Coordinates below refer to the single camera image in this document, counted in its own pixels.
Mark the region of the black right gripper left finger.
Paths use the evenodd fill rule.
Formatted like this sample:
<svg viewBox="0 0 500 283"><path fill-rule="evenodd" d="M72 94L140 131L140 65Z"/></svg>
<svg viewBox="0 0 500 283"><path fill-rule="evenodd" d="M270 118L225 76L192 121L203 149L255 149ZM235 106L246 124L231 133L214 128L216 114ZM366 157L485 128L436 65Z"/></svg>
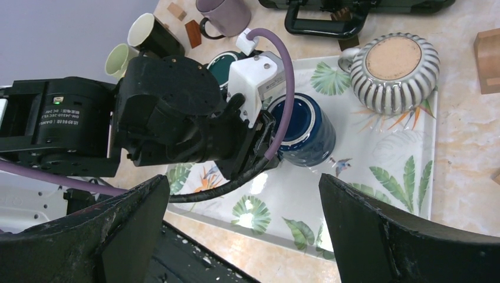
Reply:
<svg viewBox="0 0 500 283"><path fill-rule="evenodd" d="M166 176L1 235L2 282L143 282L169 201Z"/></svg>

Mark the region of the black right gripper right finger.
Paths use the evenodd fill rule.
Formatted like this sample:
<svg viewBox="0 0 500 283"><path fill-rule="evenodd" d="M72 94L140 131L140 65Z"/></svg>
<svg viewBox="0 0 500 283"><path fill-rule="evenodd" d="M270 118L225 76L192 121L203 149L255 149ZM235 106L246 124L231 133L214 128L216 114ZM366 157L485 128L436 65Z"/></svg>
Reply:
<svg viewBox="0 0 500 283"><path fill-rule="evenodd" d="M318 187L342 282L499 281L499 238L412 215L329 174Z"/></svg>

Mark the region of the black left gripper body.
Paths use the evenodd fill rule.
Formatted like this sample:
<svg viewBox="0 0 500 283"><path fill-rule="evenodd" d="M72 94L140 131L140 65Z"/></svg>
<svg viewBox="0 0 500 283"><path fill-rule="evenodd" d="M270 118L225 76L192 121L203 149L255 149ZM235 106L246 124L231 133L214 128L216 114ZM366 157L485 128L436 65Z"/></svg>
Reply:
<svg viewBox="0 0 500 283"><path fill-rule="evenodd" d="M234 180L264 158L275 119L253 98L225 93L199 62L181 55L130 60L118 84L113 145L135 166L213 161Z"/></svg>

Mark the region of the light green mug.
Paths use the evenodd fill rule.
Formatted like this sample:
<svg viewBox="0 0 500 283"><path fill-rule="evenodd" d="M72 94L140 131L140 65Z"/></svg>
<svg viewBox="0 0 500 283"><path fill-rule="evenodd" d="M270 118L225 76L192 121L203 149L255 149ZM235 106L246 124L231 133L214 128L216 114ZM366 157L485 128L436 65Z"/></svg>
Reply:
<svg viewBox="0 0 500 283"><path fill-rule="evenodd" d="M128 44L122 43L117 45L106 59L104 65L105 73L117 80L121 79L126 73L129 61L138 55L139 51Z"/></svg>

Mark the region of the black glossy mug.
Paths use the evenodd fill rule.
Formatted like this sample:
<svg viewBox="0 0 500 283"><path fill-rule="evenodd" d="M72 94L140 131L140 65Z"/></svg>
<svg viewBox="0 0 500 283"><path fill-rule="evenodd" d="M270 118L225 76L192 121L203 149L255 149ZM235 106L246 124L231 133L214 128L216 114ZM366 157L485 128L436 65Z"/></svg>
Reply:
<svg viewBox="0 0 500 283"><path fill-rule="evenodd" d="M151 13L142 14L133 22L127 43L155 58L186 54L180 41Z"/></svg>

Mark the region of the lilac purple mug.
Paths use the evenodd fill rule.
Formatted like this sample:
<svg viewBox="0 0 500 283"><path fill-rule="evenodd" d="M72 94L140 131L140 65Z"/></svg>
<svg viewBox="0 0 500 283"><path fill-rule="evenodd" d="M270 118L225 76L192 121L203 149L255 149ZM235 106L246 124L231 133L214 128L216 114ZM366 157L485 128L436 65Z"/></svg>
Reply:
<svg viewBox="0 0 500 283"><path fill-rule="evenodd" d="M251 10L242 0L196 0L196 8L203 15L200 33L207 39L219 40L241 34L251 21ZM210 22L220 35L213 37L206 32Z"/></svg>

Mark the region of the dark blue mug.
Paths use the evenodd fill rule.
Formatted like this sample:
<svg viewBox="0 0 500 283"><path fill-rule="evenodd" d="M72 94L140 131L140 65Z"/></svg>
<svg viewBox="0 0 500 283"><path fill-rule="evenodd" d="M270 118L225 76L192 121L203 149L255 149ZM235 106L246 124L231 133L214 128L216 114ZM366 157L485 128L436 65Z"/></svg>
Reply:
<svg viewBox="0 0 500 283"><path fill-rule="evenodd" d="M279 157L299 167L313 167L328 159L335 143L335 129L319 104L306 94L295 93Z"/></svg>

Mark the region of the grey striped ribbed cup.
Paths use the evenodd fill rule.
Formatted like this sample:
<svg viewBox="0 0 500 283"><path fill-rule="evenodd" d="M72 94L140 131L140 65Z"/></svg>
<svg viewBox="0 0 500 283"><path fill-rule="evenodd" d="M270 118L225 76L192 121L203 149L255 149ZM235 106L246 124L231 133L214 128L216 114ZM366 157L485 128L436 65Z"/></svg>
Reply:
<svg viewBox="0 0 500 283"><path fill-rule="evenodd" d="M438 84L440 58L426 39L410 33L382 35L338 58L354 95L369 110L387 116L420 106Z"/></svg>

